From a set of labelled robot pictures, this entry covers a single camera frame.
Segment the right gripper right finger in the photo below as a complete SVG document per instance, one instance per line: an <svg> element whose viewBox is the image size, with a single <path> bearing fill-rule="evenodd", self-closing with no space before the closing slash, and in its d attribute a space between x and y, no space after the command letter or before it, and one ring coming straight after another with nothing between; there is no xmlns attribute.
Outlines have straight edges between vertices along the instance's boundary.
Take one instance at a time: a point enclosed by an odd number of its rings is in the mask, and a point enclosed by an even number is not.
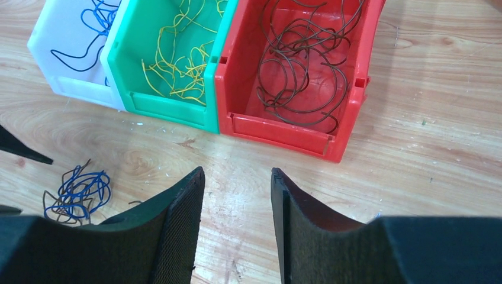
<svg viewBox="0 0 502 284"><path fill-rule="evenodd" d="M272 169L282 283L500 283L501 219L378 217L331 209Z"/></svg>

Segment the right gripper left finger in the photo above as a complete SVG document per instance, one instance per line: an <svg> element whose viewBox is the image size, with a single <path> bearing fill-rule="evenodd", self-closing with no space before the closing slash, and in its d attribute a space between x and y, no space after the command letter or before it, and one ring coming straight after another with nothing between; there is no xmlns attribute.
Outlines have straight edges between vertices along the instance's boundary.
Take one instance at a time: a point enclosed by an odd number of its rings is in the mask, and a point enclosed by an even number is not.
<svg viewBox="0 0 502 284"><path fill-rule="evenodd" d="M204 170L197 167L98 225L2 217L1 282L189 283L204 189Z"/></svg>

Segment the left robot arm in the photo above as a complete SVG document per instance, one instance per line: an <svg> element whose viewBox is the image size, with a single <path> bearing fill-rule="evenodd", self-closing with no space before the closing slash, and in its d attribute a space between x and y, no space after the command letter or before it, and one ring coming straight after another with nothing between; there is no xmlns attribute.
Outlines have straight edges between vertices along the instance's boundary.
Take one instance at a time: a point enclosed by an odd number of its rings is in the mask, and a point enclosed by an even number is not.
<svg viewBox="0 0 502 284"><path fill-rule="evenodd" d="M1 150L44 164L53 164L53 159L29 148L1 126Z"/></svg>

